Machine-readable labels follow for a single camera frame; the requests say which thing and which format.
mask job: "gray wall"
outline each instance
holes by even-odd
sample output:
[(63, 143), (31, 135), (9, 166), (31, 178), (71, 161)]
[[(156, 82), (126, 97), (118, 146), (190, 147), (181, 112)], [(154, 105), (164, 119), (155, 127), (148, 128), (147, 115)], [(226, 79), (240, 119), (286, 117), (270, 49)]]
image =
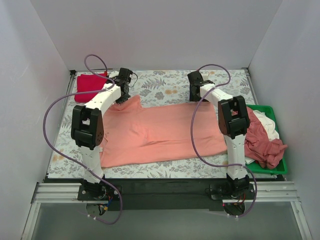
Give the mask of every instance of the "gray wall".
[[(69, 73), (29, 0), (0, 0), (0, 239), (20, 239), (51, 151), (46, 108), (66, 92)], [(60, 108), (48, 119), (54, 140)]]
[(286, 160), (313, 239), (320, 239), (320, 2), (283, 0), (249, 71), (260, 104), (275, 110)]
[[(248, 67), (282, 0), (31, 0), (69, 70)], [(93, 68), (102, 65), (90, 60)]]

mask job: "crumpled pink cloth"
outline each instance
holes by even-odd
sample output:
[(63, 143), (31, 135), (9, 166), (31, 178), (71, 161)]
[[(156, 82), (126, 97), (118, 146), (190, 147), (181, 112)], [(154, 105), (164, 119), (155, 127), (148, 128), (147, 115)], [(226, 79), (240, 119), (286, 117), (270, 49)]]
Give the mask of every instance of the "crumpled pink cloth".
[(268, 134), (249, 107), (246, 108), (250, 119), (250, 127), (247, 129), (244, 142), (244, 154), (246, 157), (257, 160), (262, 168), (274, 169), (283, 158), (288, 145), (280, 139), (269, 141)]
[[(103, 168), (195, 158), (190, 137), (191, 118), (197, 102), (142, 107), (136, 95), (114, 104), (103, 116), (100, 147)], [(227, 152), (214, 106), (202, 102), (193, 125), (194, 140), (202, 156)]]

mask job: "pink shirt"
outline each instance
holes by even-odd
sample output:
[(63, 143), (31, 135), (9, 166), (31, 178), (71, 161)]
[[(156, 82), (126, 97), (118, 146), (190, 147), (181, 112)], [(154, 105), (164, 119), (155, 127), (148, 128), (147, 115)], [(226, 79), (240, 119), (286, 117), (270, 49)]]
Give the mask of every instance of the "pink shirt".
[[(143, 108), (136, 95), (114, 104), (103, 116), (100, 154), (103, 168), (195, 158), (190, 124), (195, 102)], [(202, 102), (194, 121), (194, 139), (201, 156), (227, 152), (215, 109)]]

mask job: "folded cloth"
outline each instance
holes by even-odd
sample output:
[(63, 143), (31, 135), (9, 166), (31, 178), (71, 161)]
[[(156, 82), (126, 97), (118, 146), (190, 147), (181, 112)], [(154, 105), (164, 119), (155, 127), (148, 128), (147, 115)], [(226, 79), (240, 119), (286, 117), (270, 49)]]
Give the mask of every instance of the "folded cloth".
[[(96, 75), (86, 75), (86, 74), (81, 74), (76, 78), (76, 88), (77, 88), (77, 93), (81, 92), (87, 92), (87, 91), (95, 91), (95, 90), (100, 90), (103, 88), (103, 86), (106, 83), (106, 79), (102, 77), (98, 77)], [(87, 93), (87, 94), (78, 94), (74, 96), (74, 100), (77, 103), (87, 103), (91, 99), (93, 99), (97, 93)]]
[[(276, 124), (273, 120), (268, 118), (264, 112), (253, 110), (254, 115), (259, 119), (261, 122), (264, 130), (266, 131), (266, 134), (268, 135), (269, 141), (272, 141), (274, 139), (279, 139), (279, 133), (276, 131)], [(245, 157), (245, 163), (251, 164), (255, 160), (251, 159), (249, 157)]]
[[(109, 168), (195, 158), (190, 124), (196, 105), (197, 102), (187, 102), (144, 108), (139, 95), (123, 104), (114, 104), (103, 116), (101, 166)], [(200, 104), (193, 134), (202, 156), (227, 152), (211, 103)]]
[(280, 139), (269, 141), (268, 134), (253, 110), (247, 107), (250, 127), (244, 141), (244, 154), (246, 157), (257, 160), (261, 167), (274, 169), (283, 158), (288, 147)]

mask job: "white cloth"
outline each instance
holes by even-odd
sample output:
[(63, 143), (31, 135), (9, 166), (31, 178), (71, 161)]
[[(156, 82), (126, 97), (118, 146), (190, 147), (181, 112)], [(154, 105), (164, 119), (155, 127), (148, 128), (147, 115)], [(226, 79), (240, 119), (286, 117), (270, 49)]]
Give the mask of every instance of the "white cloth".
[[(274, 139), (279, 139), (279, 133), (276, 131), (276, 124), (273, 120), (268, 118), (264, 112), (260, 112), (258, 110), (253, 111), (254, 115), (259, 119), (259, 121), (262, 123), (263, 128), (265, 129), (269, 141), (272, 141)], [(245, 163), (251, 164), (255, 160), (245, 157)]]

